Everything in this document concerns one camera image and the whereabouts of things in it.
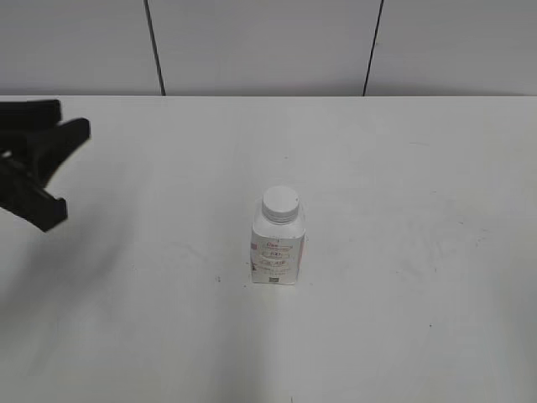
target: plastic bottle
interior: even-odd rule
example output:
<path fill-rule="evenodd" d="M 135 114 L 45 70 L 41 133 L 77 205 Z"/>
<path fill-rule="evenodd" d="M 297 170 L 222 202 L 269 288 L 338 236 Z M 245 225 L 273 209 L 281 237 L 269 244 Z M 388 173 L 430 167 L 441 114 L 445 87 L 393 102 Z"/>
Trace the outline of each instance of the plastic bottle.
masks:
<path fill-rule="evenodd" d="M 304 249 L 305 217 L 299 195 L 269 188 L 256 206 L 250 259 L 254 283 L 294 284 Z"/>

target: bottle cap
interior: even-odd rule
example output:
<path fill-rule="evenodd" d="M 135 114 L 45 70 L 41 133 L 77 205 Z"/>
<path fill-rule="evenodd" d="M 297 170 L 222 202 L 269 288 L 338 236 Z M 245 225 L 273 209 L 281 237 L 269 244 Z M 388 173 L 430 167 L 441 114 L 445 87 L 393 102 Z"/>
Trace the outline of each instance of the bottle cap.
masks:
<path fill-rule="evenodd" d="M 271 222 L 287 224 L 299 215 L 299 195 L 287 186 L 274 186 L 264 193 L 261 211 Z"/>

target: white table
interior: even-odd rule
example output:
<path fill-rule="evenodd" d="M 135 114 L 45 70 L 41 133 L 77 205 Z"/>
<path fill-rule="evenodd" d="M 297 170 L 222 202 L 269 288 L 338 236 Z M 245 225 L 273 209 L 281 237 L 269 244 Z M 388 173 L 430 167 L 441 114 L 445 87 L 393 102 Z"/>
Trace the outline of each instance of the white table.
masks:
<path fill-rule="evenodd" d="M 0 401 L 537 401 L 537 98 L 60 99 L 92 138 L 69 221 L 0 214 Z M 299 283 L 254 285 L 282 183 Z"/>

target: panel seam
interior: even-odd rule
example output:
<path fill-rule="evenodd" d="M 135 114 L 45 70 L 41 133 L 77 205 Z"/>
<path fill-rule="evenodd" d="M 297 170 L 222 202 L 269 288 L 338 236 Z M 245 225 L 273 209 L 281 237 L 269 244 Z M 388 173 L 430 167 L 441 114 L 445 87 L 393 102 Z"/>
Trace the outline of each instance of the panel seam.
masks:
<path fill-rule="evenodd" d="M 149 0 L 143 0 L 145 7 L 145 16 L 148 20 L 149 36 L 151 37 L 151 48 L 153 49 L 154 63 L 157 67 L 157 77 L 159 78 L 160 95 L 166 96 L 164 88 L 164 78 L 162 77 L 162 69 L 160 68 L 159 50 L 157 49 L 157 41 L 154 38 L 153 20 L 151 19 L 151 10 L 149 10 Z"/>
<path fill-rule="evenodd" d="M 375 25 L 375 34 L 373 36 L 373 42 L 371 43 L 371 52 L 369 53 L 368 72 L 366 74 L 366 80 L 363 83 L 362 97 L 366 96 L 369 83 L 369 73 L 371 72 L 371 64 L 373 62 L 373 55 L 375 53 L 375 47 L 377 46 L 378 27 L 380 26 L 380 17 L 383 14 L 384 0 L 380 0 L 380 7 L 378 8 L 377 25 Z"/>

